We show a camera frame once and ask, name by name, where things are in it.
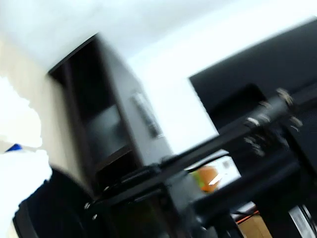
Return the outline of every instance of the white cloth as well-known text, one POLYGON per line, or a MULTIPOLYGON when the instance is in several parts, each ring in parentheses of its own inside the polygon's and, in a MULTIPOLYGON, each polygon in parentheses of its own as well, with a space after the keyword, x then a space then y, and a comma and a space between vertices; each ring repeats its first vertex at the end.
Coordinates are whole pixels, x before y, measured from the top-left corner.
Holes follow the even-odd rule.
POLYGON ((10 151, 0 155, 0 237, 5 237, 21 201, 51 175, 49 157, 44 150, 10 151))
MULTIPOLYGON (((39 115, 29 107, 29 101, 17 94, 5 77, 0 77, 0 112, 0 143, 8 145, 5 150, 13 143, 33 148, 42 145, 39 115)), ((51 175, 52 169, 45 150, 0 154, 0 238, 5 237, 21 201, 51 175)))

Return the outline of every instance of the orange object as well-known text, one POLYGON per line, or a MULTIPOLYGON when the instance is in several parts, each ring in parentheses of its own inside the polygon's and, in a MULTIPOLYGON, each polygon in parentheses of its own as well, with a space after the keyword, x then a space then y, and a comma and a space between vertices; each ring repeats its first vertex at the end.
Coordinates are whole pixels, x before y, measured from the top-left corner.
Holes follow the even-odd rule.
POLYGON ((217 189, 219 181, 209 185, 209 183, 218 175, 218 171, 213 166, 203 166, 197 170, 197 173, 204 183, 204 186, 201 188, 203 191, 213 192, 217 189))
POLYGON ((259 211, 255 211, 255 212, 253 213, 253 215, 246 216, 246 217, 242 218, 241 220, 237 221, 237 224, 243 223, 244 221, 246 221, 247 219, 253 217, 254 215, 256 215, 256 214, 258 214, 258 213, 259 213, 259 211))

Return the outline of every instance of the black cabinet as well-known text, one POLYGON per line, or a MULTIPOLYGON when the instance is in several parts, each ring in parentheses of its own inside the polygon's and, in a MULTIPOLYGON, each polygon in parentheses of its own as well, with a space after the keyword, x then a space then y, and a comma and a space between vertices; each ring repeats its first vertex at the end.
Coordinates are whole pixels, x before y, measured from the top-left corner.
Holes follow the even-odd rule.
POLYGON ((82 167, 95 192, 171 155, 142 85, 98 35, 50 75, 64 86, 82 167))
POLYGON ((275 95, 317 82, 317 20, 285 32, 216 65, 190 80, 219 129, 275 95))

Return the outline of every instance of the blue object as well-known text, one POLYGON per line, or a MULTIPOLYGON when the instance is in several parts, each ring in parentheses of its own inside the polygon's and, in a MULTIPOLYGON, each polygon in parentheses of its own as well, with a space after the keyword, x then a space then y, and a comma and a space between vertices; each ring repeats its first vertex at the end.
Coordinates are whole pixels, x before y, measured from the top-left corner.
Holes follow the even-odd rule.
POLYGON ((20 146, 19 144, 14 144, 8 150, 6 150, 6 152, 14 150, 22 150, 22 146, 20 146))

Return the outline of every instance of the bolt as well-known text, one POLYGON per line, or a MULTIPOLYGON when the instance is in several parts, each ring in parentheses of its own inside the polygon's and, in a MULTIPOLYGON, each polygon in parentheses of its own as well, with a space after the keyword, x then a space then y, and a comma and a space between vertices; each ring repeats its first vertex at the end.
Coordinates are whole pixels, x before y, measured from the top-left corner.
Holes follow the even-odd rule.
POLYGON ((299 132, 299 129, 293 125, 291 125, 291 128, 294 128, 295 130, 297 130, 297 132, 299 132))
POLYGON ((260 149, 255 149, 255 153, 261 157, 263 157, 265 155, 264 151, 263 150, 260 150, 260 149))
POLYGON ((260 118, 263 118, 263 119, 266 120, 267 122, 270 122, 270 121, 271 121, 271 119, 270 119, 267 115, 265 115, 265 114, 263 114, 263 113, 261 113, 261 114, 259 115, 259 117, 260 117, 260 118))
POLYGON ((85 204, 85 206, 84 206, 84 209, 88 209, 89 207, 90 207, 90 203, 87 202, 87 203, 85 204))
POLYGON ((254 119, 254 118, 247 118, 247 121, 251 122, 252 124, 254 124, 255 126, 260 126, 261 124, 259 123, 258 120, 254 119))
POLYGON ((291 117, 290 121, 293 122, 296 127, 301 127, 301 126, 303 126, 302 121, 299 120, 299 119, 296 118, 296 117, 291 117))
POLYGON ((277 93, 279 94, 279 96, 284 99, 284 101, 287 103, 288 106, 292 106, 293 105, 293 98, 288 94, 288 92, 282 88, 278 88, 277 93))
POLYGON ((256 142, 256 140, 253 137, 245 137, 244 141, 251 144, 251 145, 253 145, 254 142, 256 142))
POLYGON ((262 101, 262 102, 259 102, 260 105, 266 107, 267 109, 271 109, 272 108, 272 105, 268 102, 265 102, 265 101, 262 101))

